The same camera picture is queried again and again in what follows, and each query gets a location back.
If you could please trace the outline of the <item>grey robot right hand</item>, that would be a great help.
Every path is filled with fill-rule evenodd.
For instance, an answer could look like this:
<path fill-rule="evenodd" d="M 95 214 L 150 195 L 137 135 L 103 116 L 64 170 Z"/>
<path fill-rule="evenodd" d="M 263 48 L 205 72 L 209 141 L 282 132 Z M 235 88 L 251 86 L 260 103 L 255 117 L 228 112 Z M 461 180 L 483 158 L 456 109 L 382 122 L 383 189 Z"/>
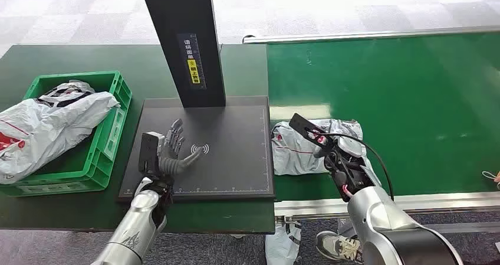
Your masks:
<path fill-rule="evenodd" d="M 327 156 L 333 150 L 341 150 L 355 158 L 361 158 L 366 154 L 363 142 L 355 137 L 340 133 L 330 135 L 319 135 L 315 140 L 317 145 L 313 152 L 313 157 L 322 158 Z"/>

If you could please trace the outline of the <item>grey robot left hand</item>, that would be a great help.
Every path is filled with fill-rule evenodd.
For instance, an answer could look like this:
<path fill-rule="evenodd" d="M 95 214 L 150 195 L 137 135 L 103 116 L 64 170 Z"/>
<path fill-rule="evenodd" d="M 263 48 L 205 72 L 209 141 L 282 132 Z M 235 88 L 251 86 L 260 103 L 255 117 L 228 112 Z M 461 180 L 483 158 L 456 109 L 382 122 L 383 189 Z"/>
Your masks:
<path fill-rule="evenodd" d="M 165 176 L 181 174 L 204 154 L 202 147 L 195 147 L 189 156 L 180 159 L 180 150 L 185 141 L 182 133 L 183 121 L 176 119 L 163 137 L 159 152 L 159 169 Z"/>

